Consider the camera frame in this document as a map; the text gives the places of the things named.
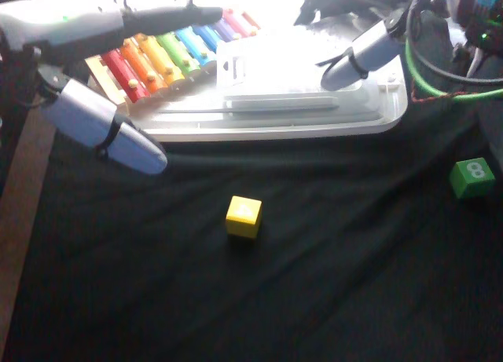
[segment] blue xylophone bar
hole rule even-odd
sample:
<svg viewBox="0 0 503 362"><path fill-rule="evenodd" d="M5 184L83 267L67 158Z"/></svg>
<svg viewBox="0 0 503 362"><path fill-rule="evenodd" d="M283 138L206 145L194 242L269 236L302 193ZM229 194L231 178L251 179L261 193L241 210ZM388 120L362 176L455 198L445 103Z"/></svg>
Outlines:
<svg viewBox="0 0 503 362"><path fill-rule="evenodd" d="M222 39L214 30L208 26L193 26L193 31L203 39L208 48L216 53L217 45Z"/></svg>
<svg viewBox="0 0 503 362"><path fill-rule="evenodd" d="M216 55L204 44L203 39L197 36L191 27L183 28L174 33L190 54L203 67L216 61Z"/></svg>
<svg viewBox="0 0 503 362"><path fill-rule="evenodd" d="M236 38L240 37L240 35L235 32L235 30L233 30L223 19L213 24L212 27L218 32L224 42L232 42Z"/></svg>

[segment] green cube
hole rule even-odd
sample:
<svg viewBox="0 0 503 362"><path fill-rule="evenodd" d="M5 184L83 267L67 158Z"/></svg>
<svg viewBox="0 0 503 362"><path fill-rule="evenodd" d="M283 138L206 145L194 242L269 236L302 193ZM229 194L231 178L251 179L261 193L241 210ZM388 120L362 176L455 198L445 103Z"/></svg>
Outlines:
<svg viewBox="0 0 503 362"><path fill-rule="evenodd" d="M450 184L458 199L486 195L496 179L484 158L457 162L450 172Z"/></svg>

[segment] toy xylophone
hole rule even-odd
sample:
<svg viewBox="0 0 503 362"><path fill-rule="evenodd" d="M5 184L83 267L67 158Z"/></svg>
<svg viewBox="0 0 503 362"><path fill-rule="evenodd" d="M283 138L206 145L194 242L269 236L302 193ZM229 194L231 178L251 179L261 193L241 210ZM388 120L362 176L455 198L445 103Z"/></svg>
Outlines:
<svg viewBox="0 0 503 362"><path fill-rule="evenodd" d="M152 95L169 96L216 73L218 44L255 36L259 25L247 14L225 10L209 26L161 36L135 35L119 49L86 60L105 95L119 107Z"/></svg>

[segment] yellow cube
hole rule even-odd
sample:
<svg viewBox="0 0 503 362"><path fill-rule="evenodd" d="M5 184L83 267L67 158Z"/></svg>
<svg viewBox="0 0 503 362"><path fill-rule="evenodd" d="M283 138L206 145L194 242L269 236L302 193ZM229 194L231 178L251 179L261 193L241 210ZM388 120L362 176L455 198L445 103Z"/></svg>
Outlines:
<svg viewBox="0 0 503 362"><path fill-rule="evenodd" d="M233 196L226 216L227 233L255 239L262 220L262 201Z"/></svg>

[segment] cube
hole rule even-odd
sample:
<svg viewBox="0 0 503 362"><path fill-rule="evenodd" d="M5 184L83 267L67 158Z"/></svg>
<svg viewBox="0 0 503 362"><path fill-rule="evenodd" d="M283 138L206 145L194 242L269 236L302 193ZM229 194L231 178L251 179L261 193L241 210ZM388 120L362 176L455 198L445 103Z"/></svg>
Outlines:
<svg viewBox="0 0 503 362"><path fill-rule="evenodd" d="M484 196L496 179L484 158L457 162L450 172L450 184L458 199Z"/></svg>
<svg viewBox="0 0 503 362"><path fill-rule="evenodd" d="M227 233L254 240L262 220L262 201L233 196L226 216Z"/></svg>

